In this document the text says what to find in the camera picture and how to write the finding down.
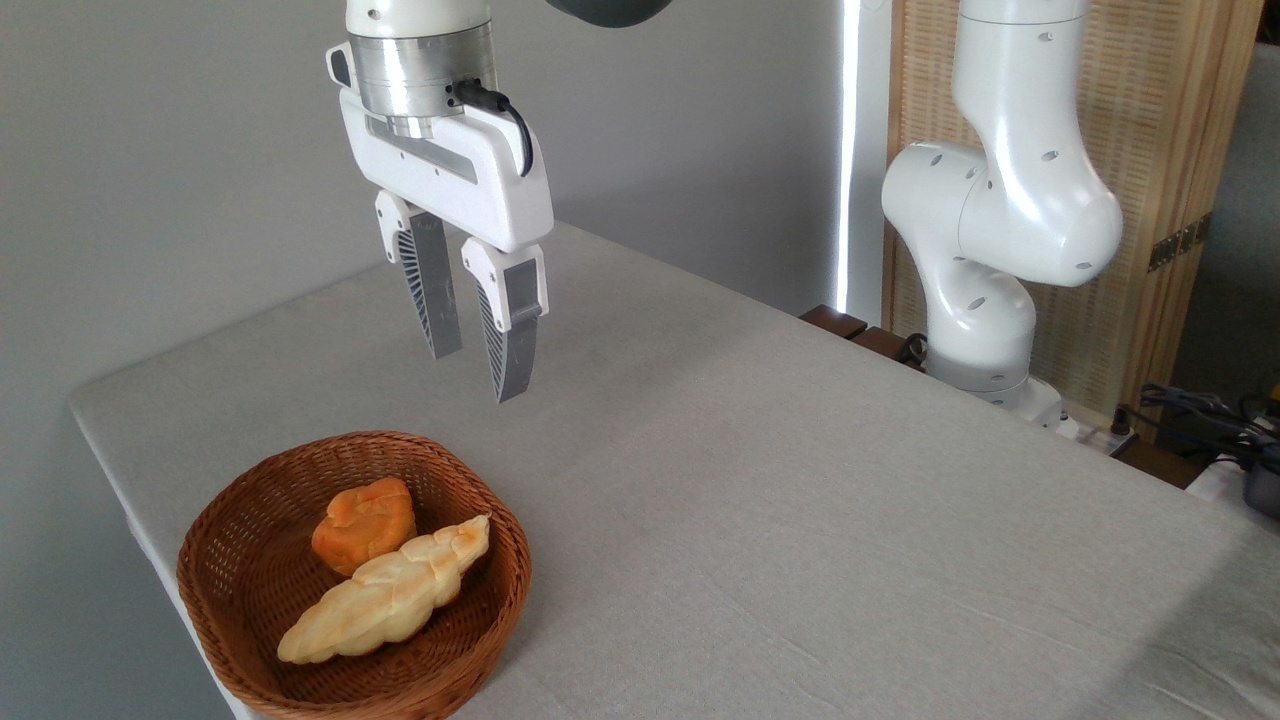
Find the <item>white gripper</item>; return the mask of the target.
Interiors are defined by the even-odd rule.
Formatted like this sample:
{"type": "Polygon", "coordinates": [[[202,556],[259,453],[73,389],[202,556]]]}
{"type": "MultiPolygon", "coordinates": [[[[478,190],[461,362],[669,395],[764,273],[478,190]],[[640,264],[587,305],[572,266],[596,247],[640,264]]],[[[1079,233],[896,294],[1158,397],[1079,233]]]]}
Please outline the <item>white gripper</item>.
{"type": "Polygon", "coordinates": [[[404,273],[431,355],[462,348],[445,220],[477,237],[462,259],[477,287],[495,400],[524,393],[549,311],[534,242],[554,217],[540,149],[524,176],[518,123],[456,97],[457,88],[497,86],[492,45],[342,44],[326,68],[340,86],[355,161],[383,188],[375,211],[384,254],[404,273]]]}

